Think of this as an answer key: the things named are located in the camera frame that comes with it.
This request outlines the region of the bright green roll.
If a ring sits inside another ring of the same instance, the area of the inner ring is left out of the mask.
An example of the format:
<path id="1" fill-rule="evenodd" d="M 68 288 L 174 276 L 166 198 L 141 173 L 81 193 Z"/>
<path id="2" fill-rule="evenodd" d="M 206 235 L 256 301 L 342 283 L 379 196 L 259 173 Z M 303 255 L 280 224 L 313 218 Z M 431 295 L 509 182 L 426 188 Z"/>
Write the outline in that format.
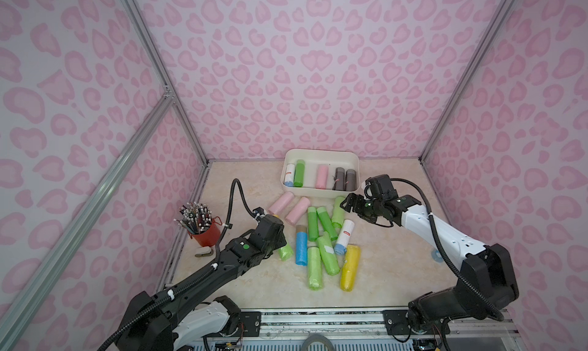
<path id="1" fill-rule="evenodd" d="M 293 186 L 303 187 L 306 172 L 306 162 L 304 160 L 298 160 L 295 165 Z"/>

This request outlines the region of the large yellow roll front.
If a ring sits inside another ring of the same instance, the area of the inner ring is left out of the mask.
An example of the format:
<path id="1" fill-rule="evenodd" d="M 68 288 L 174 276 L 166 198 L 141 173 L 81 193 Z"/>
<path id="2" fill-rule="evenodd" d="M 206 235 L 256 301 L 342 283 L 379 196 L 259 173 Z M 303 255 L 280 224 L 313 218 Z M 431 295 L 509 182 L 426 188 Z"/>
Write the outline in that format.
<path id="1" fill-rule="evenodd" d="M 360 258 L 361 248 L 357 245 L 349 245 L 345 253 L 344 265 L 341 269 L 340 288 L 343 291 L 353 291 Z"/>

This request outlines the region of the grey trash bag roll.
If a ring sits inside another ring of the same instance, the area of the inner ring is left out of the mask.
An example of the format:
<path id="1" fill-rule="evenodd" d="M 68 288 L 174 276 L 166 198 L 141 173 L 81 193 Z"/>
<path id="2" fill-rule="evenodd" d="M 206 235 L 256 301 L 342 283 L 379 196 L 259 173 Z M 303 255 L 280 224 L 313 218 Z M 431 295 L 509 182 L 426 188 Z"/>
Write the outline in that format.
<path id="1" fill-rule="evenodd" d="M 345 172 L 345 190 L 347 192 L 354 192 L 357 190 L 357 172 L 353 169 L 348 169 Z"/>
<path id="2" fill-rule="evenodd" d="M 333 190 L 345 191 L 345 169 L 343 167 L 337 167 L 335 169 L 334 185 Z"/>

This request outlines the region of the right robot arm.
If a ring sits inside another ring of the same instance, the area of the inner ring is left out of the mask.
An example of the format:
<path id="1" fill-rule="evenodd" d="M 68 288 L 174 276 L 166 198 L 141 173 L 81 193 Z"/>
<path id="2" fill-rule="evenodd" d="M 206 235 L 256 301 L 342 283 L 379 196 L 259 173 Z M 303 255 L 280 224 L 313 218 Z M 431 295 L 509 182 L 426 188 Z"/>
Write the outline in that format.
<path id="1" fill-rule="evenodd" d="M 502 321 L 502 310 L 518 299 L 511 256 L 504 246 L 486 245 L 466 236 L 413 196 L 382 200 L 350 193 L 338 207 L 371 224 L 384 218 L 417 234 L 436 248 L 457 277 L 455 286 L 429 292 L 409 303 L 407 323 L 412 331 L 428 332 L 445 320 Z"/>

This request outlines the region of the light green roll front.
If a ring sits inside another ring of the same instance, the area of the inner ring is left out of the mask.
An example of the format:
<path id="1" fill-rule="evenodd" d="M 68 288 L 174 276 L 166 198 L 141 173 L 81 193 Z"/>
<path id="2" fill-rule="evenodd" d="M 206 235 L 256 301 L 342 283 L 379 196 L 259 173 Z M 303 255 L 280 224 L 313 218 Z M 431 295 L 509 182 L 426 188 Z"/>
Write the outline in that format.
<path id="1" fill-rule="evenodd" d="M 322 259 L 317 247 L 310 247 L 307 250 L 307 271 L 309 289 L 312 291 L 323 289 Z"/>

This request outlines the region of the pink roll with white label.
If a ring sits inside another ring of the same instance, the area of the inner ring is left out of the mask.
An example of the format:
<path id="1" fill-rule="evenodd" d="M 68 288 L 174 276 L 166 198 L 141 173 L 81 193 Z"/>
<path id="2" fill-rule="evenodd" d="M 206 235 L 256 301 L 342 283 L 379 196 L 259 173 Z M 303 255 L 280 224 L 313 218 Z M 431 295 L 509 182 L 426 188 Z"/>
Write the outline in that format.
<path id="1" fill-rule="evenodd" d="M 317 167 L 315 188 L 318 190 L 325 190 L 329 179 L 329 166 L 327 164 L 320 164 Z"/>

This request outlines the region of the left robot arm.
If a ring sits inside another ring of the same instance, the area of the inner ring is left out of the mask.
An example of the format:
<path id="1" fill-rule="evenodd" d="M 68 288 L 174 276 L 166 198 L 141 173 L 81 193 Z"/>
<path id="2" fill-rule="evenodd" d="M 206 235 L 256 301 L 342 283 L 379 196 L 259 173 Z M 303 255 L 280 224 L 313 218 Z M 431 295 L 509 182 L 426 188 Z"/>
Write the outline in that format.
<path id="1" fill-rule="evenodd" d="M 243 336 L 239 306 L 227 296 L 205 300 L 285 246 L 283 230 L 281 219 L 264 216 L 249 236 L 232 239 L 216 259 L 177 285 L 153 296 L 136 295 L 100 349 L 179 350 L 211 335 Z"/>

